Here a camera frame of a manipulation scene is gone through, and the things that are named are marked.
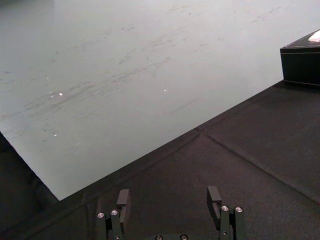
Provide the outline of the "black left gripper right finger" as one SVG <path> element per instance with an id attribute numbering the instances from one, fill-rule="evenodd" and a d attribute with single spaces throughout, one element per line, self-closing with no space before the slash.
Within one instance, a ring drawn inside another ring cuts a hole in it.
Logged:
<path id="1" fill-rule="evenodd" d="M 246 240 L 245 212 L 241 206 L 223 204 L 216 186 L 208 186 L 206 203 L 214 226 L 219 231 L 219 240 Z"/>

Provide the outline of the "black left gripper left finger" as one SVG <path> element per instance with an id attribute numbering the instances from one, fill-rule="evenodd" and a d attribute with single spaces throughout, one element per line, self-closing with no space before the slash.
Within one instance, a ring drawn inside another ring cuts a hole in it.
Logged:
<path id="1" fill-rule="evenodd" d="M 96 213 L 97 240 L 123 240 L 130 215 L 131 197 L 129 189 L 120 190 L 116 205 L 110 209 L 103 198 L 98 200 Z"/>

